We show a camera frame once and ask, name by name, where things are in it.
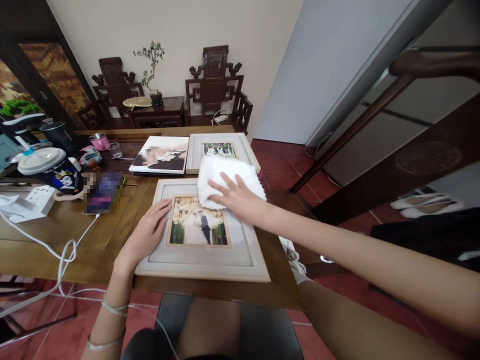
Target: smartphone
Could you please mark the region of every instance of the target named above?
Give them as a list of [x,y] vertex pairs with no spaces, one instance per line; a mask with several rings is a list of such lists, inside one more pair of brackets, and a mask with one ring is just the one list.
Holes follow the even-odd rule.
[[93,187],[86,195],[83,213],[86,215],[110,214],[115,209],[125,181],[125,177],[119,172],[97,174],[93,180]]

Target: round fan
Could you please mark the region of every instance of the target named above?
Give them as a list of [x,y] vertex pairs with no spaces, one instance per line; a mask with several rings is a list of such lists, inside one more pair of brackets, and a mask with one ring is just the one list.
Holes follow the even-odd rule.
[[152,99],[146,96],[131,97],[124,100],[123,105],[131,108],[130,111],[132,111],[135,107],[147,108],[152,106]]

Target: groom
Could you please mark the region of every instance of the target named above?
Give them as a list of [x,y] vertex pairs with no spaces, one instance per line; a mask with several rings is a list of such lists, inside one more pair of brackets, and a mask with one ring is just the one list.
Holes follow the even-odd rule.
[[204,215],[202,210],[198,210],[198,215],[200,215],[200,221],[201,221],[201,230],[203,231],[203,235],[205,235],[206,241],[208,242],[208,245],[210,245],[210,226],[209,226],[209,221],[207,220],[207,217]]

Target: photo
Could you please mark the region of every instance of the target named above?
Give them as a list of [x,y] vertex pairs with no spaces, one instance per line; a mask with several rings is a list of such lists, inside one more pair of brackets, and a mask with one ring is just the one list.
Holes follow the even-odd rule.
[[130,171],[182,171],[187,157],[188,140],[150,136],[131,164]]
[[197,195],[174,195],[167,246],[231,247],[223,210],[200,206]]
[[237,149],[233,142],[203,142],[202,156],[238,159]]

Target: bracelet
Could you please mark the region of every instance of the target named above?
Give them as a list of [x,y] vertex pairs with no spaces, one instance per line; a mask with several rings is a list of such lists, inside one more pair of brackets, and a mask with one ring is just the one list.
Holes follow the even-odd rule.
[[120,310],[128,309],[129,304],[123,305],[123,306],[118,306],[118,307],[110,306],[110,305],[107,304],[107,301],[105,300],[105,295],[106,294],[103,294],[103,300],[101,302],[101,305],[103,307],[106,307],[108,309],[108,311],[110,311],[112,314],[120,315],[120,316],[123,316],[124,318],[126,318],[127,313],[126,312],[120,312]]
[[117,337],[115,340],[109,342],[109,343],[106,343],[106,344],[103,344],[103,345],[95,345],[93,344],[91,341],[90,341],[90,335],[88,335],[88,337],[86,338],[86,346],[92,350],[93,352],[100,352],[100,351],[104,351],[104,350],[108,350],[108,349],[111,349],[113,348],[115,345],[117,345],[118,343],[120,343],[124,336],[125,336],[125,331],[127,331],[127,328],[125,327],[123,329],[123,332],[121,333],[121,335],[119,337]]

